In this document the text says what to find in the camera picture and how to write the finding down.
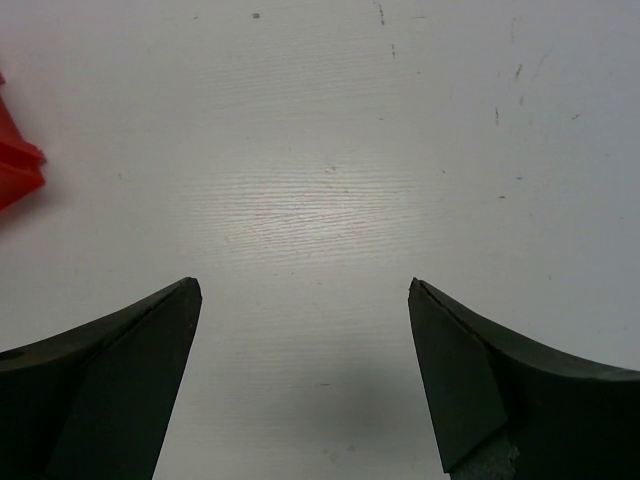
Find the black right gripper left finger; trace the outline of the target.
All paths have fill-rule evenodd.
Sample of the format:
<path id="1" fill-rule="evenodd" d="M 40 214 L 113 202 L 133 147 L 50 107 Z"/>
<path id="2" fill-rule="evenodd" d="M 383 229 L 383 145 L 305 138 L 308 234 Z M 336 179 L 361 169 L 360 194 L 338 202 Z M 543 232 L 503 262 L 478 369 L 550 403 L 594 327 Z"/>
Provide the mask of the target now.
<path id="1" fill-rule="evenodd" d="M 152 478 L 201 305 L 187 277 L 2 352 L 2 478 Z"/>

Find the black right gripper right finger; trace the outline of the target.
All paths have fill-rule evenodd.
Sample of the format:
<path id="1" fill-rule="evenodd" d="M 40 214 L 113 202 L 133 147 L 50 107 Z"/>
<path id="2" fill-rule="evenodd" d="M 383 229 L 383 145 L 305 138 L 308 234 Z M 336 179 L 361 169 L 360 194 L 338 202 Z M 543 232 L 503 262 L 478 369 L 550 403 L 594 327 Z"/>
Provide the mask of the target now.
<path id="1" fill-rule="evenodd" d="M 507 329 L 422 280 L 411 330 L 453 479 L 635 479 L 639 374 Z"/>

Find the red plastic bin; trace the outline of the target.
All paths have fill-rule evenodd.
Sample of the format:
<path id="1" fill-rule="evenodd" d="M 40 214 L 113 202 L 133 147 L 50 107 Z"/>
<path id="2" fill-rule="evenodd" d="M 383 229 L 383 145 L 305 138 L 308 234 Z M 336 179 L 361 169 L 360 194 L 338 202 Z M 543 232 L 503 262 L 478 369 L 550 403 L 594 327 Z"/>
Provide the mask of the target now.
<path id="1" fill-rule="evenodd" d="M 0 207 L 2 210 L 45 184 L 43 152 L 22 136 L 4 100 L 0 101 Z"/>

